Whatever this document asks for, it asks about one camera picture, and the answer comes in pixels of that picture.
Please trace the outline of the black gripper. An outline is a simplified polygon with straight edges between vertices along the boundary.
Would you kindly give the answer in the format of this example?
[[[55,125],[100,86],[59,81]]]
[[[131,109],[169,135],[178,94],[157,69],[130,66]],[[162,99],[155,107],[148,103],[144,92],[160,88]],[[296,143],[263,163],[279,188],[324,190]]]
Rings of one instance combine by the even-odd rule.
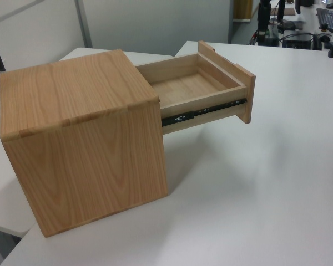
[[[270,0],[261,0],[258,8],[258,30],[256,36],[256,42],[258,45],[278,45],[278,29],[268,28],[270,19]]]

